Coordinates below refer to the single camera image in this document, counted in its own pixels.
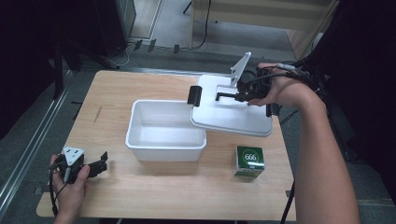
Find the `wooden table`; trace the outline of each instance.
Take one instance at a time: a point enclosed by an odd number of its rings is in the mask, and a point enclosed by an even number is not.
[[[194,21],[205,22],[208,3],[192,1],[190,48]],[[209,19],[286,29],[298,60],[309,51],[317,35],[326,31],[337,6],[338,0],[213,0]]]
[[[198,162],[138,161],[125,145],[138,99],[187,100],[197,77],[101,71],[93,80],[66,144],[85,148],[85,162],[107,151],[108,170],[89,179],[83,217],[280,220],[293,177],[277,117],[267,138],[207,131]],[[266,170],[234,176],[236,145],[262,147]],[[37,207],[51,217],[50,196]],[[295,220],[294,204],[289,220]]]

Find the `human hand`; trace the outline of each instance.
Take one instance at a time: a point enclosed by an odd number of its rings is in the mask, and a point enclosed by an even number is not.
[[[58,156],[53,155],[50,164],[53,164],[57,158]],[[75,223],[82,207],[85,192],[88,189],[86,180],[89,174],[90,166],[83,166],[78,173],[76,182],[65,187],[61,175],[59,173],[53,174],[53,187],[59,201],[59,213],[54,223]]]
[[[272,67],[272,73],[285,73],[286,71],[276,68],[277,63],[259,63],[258,67]],[[315,97],[315,94],[303,82],[288,77],[273,77],[271,90],[267,96],[262,99],[252,99],[251,105],[268,105],[276,103],[285,106],[303,106],[305,100],[309,97]]]

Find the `green cube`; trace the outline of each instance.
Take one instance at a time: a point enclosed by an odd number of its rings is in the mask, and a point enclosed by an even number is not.
[[[264,168],[261,147],[236,147],[233,156],[234,175],[259,176]]]

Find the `white lid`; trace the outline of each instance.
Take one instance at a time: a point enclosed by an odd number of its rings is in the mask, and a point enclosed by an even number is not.
[[[191,111],[191,123],[207,130],[241,133],[265,137],[272,131],[272,118],[266,117],[265,106],[248,105],[234,98],[220,97],[217,92],[235,94],[237,89],[230,87],[229,77],[203,75],[198,78],[202,95],[200,105]]]

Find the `white plastic bin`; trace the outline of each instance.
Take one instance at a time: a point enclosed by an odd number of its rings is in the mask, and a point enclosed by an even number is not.
[[[191,124],[186,101],[138,100],[125,143],[139,161],[198,161],[206,132]]]

